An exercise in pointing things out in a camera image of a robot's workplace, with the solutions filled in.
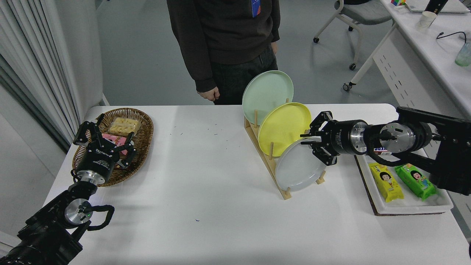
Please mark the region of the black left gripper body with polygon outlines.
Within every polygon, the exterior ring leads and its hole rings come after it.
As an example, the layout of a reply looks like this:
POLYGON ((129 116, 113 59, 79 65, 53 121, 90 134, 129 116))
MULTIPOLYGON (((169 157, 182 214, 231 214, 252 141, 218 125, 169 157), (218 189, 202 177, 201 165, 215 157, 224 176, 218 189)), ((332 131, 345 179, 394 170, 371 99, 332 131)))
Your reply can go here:
POLYGON ((110 177, 114 165, 119 160, 117 146, 113 143, 89 143, 84 157, 76 168, 76 173, 89 171, 102 177, 110 177))

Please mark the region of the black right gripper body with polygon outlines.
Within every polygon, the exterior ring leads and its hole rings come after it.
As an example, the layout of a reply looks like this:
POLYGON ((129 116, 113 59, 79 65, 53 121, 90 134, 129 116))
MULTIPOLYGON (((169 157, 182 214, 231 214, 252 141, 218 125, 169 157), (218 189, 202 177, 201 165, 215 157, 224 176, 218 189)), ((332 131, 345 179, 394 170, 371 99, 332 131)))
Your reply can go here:
POLYGON ((328 121, 320 128, 322 146, 319 151, 323 156, 354 155, 355 149, 351 142, 351 131, 355 120, 328 121))

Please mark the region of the person's right hand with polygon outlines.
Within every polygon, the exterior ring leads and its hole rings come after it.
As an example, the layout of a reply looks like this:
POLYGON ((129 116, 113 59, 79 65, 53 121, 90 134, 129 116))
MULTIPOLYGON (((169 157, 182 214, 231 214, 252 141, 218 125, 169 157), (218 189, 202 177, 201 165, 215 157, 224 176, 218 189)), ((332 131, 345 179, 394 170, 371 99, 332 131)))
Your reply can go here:
POLYGON ((198 94, 204 99, 207 99, 213 102, 218 100, 220 97, 219 89, 217 86, 207 92, 198 92, 198 94))

